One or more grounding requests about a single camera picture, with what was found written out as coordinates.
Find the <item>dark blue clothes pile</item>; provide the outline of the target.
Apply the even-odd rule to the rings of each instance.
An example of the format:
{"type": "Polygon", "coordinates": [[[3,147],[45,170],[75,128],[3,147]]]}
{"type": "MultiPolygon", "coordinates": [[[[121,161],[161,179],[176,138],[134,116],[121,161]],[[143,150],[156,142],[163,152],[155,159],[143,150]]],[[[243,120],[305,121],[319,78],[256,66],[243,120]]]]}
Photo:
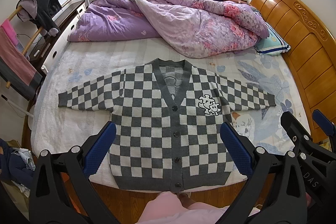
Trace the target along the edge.
{"type": "Polygon", "coordinates": [[[33,184],[35,163],[31,152],[25,148],[13,148],[1,139],[1,180],[24,186],[24,192],[33,184]]]}

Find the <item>purple floral duvet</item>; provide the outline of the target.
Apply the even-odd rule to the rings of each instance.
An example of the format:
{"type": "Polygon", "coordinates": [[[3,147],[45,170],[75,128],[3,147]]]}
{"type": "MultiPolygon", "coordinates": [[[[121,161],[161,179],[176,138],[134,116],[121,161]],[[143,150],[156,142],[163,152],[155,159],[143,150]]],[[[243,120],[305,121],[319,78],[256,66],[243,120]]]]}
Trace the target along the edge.
{"type": "Polygon", "coordinates": [[[201,59],[253,47],[269,36],[246,4],[213,0],[93,0],[70,42],[163,38],[178,53],[201,59]]]}

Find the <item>pink grey towel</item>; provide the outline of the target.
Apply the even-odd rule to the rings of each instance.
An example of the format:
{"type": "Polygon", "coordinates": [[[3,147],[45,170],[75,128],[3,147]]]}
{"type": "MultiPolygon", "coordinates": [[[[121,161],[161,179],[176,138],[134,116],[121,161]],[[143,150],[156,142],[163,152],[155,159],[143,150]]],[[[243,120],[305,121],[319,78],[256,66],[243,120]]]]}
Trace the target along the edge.
{"type": "Polygon", "coordinates": [[[26,100],[34,98],[41,74],[22,54],[23,48],[10,21],[1,24],[1,77],[26,100]]]}

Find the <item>black grey hooded jacket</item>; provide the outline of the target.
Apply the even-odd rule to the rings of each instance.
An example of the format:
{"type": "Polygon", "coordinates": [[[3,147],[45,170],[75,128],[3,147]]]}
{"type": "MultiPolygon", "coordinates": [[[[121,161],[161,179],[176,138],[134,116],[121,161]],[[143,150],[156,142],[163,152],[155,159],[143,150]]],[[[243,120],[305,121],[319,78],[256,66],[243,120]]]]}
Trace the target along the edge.
{"type": "Polygon", "coordinates": [[[23,21],[31,21],[42,28],[42,36],[56,36],[59,33],[58,25],[53,17],[62,9],[59,0],[19,0],[17,7],[21,10],[17,13],[18,18],[23,21]]]}

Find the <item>white drawer cabinet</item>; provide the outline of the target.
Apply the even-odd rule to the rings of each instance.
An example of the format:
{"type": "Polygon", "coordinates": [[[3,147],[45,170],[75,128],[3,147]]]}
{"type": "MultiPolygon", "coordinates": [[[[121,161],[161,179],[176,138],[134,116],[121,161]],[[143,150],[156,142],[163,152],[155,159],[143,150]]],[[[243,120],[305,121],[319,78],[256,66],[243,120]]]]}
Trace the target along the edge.
{"type": "Polygon", "coordinates": [[[80,16],[85,11],[84,0],[71,3],[66,9],[62,9],[55,19],[59,28],[58,34],[56,36],[40,37],[34,43],[29,55],[30,63],[41,75],[46,75],[56,58],[62,55],[62,51],[68,43],[68,35],[75,30],[80,16]]]}

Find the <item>pink trousers of operator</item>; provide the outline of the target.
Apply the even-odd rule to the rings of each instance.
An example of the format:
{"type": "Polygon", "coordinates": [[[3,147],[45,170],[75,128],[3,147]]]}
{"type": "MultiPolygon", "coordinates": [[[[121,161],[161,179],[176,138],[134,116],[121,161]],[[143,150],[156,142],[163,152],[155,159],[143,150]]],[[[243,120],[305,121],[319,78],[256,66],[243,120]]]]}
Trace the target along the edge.
{"type": "Polygon", "coordinates": [[[162,192],[146,204],[138,223],[216,223],[228,208],[196,202],[185,193],[162,192]]]}

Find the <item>white patterned bed sheet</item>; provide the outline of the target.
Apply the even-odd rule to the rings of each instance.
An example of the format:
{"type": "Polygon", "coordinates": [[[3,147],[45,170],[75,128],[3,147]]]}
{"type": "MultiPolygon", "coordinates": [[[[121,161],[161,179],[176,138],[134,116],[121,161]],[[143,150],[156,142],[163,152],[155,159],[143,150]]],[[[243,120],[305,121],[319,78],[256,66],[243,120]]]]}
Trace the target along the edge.
{"type": "Polygon", "coordinates": [[[111,121],[116,138],[92,182],[195,192],[244,179],[222,123],[282,155],[293,148],[280,124],[286,111],[308,125],[281,56],[250,48],[190,59],[160,38],[69,43],[38,96],[31,144],[35,153],[66,152],[111,121]]]}

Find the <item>light blue striped pillow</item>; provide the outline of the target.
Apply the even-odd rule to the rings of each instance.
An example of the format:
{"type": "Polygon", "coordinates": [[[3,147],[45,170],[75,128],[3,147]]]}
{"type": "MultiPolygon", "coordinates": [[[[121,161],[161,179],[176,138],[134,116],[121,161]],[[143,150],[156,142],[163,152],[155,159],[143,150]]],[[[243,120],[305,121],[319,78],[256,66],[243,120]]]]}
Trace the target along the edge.
{"type": "Polygon", "coordinates": [[[291,46],[273,29],[273,27],[266,23],[269,31],[269,36],[266,39],[260,39],[254,48],[259,55],[277,56],[291,50],[291,46]]]}

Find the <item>wooden headboard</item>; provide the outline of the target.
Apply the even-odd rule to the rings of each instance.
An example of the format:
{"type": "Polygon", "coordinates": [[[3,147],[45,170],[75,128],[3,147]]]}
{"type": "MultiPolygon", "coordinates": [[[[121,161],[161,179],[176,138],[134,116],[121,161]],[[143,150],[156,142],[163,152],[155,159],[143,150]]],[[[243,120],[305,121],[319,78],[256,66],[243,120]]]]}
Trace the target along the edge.
{"type": "Polygon", "coordinates": [[[283,58],[297,85],[314,143],[327,138],[312,118],[335,122],[335,38],[301,0],[251,0],[251,6],[291,46],[283,58]]]}

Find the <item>grey white checkered cardigan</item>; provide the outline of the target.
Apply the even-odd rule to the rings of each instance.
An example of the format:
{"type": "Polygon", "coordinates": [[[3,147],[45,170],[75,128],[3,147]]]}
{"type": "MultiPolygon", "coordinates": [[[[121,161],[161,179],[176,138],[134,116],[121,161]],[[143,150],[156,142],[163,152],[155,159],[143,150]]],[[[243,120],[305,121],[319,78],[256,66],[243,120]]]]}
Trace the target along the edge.
{"type": "Polygon", "coordinates": [[[275,104],[259,87],[186,60],[155,59],[59,94],[61,107],[112,114],[109,164],[118,188],[156,192],[224,185],[233,161],[221,125],[234,111],[275,104]]]}

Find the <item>wooden clothes rack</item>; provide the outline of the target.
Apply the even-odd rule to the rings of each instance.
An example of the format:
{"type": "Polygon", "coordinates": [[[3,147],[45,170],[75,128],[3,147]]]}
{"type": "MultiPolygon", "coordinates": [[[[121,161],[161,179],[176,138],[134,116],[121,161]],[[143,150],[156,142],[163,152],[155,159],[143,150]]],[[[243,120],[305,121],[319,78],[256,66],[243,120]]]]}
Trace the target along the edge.
{"type": "Polygon", "coordinates": [[[15,11],[1,24],[1,77],[25,98],[32,98],[66,45],[86,1],[20,0],[15,11]],[[18,34],[11,20],[18,17],[37,26],[27,45],[20,50],[18,34]]]}

